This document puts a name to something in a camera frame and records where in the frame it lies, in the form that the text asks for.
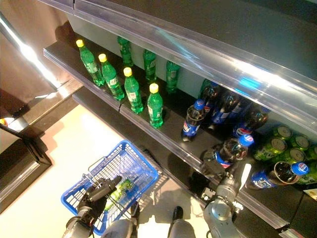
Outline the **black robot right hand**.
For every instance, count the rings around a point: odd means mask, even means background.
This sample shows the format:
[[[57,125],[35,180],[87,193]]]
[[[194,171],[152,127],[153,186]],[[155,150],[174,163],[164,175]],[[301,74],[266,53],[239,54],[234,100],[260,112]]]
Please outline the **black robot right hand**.
[[[226,169],[231,164],[224,161],[217,150],[210,148],[203,153],[201,169],[204,175],[221,181],[225,177]]]

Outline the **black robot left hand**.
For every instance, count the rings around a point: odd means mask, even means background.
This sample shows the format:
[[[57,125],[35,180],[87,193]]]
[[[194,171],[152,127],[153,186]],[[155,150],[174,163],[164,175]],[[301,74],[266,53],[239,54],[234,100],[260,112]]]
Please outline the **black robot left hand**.
[[[114,179],[99,179],[101,186],[91,186],[88,188],[77,207],[77,215],[80,221],[89,226],[94,223],[102,214],[106,206],[107,195],[116,190],[116,186],[121,182],[122,176]]]

